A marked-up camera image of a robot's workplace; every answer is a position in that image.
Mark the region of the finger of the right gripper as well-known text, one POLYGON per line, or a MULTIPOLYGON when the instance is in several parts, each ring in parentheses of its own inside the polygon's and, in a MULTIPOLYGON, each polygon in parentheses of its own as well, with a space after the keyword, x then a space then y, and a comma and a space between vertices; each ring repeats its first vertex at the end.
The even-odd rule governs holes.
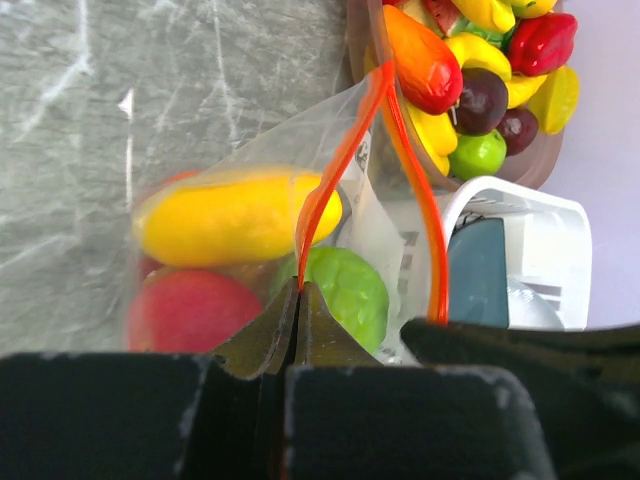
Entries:
POLYGON ((545 331, 408 321, 422 364, 492 365, 528 390, 562 479, 639 476, 639 329, 545 331))

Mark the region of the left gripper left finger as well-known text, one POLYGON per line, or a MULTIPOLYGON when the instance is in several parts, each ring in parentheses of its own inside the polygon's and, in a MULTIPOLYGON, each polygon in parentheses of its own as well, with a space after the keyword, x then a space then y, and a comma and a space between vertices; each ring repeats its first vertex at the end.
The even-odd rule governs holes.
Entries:
POLYGON ((1 360, 5 479, 277 479, 299 294, 206 354, 21 352, 1 360))

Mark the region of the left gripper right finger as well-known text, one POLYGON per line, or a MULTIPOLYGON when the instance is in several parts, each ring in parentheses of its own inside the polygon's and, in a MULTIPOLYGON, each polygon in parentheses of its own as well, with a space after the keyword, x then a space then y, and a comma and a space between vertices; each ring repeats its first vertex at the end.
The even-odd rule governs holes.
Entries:
POLYGON ((551 479, 533 400, 489 365, 385 367, 329 314, 299 299, 284 397, 288 479, 551 479))

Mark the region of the red apple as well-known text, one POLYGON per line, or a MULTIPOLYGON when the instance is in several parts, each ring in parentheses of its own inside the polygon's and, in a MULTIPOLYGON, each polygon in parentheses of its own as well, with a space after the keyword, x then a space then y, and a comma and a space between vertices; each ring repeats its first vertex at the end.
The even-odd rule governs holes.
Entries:
POLYGON ((132 351, 207 352, 263 310, 236 280, 206 270, 170 271, 144 286, 127 316, 132 351))

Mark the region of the green lime fruit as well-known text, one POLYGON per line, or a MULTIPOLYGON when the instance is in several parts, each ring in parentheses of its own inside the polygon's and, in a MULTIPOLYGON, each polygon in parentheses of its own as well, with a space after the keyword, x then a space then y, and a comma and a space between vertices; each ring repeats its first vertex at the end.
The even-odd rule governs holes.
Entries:
POLYGON ((310 250, 304 282, 315 288, 331 316, 368 353, 375 353, 387 331, 389 293, 381 275, 347 248, 310 250))

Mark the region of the clear orange zip top bag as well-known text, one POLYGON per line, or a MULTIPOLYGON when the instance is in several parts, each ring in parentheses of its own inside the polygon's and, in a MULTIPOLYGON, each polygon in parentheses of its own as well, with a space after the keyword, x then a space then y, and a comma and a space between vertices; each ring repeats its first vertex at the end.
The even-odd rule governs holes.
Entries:
POLYGON ((133 352, 209 352, 290 286, 318 288, 334 325, 379 355, 410 318, 449 320, 435 195, 410 145, 396 65, 134 204, 133 352))

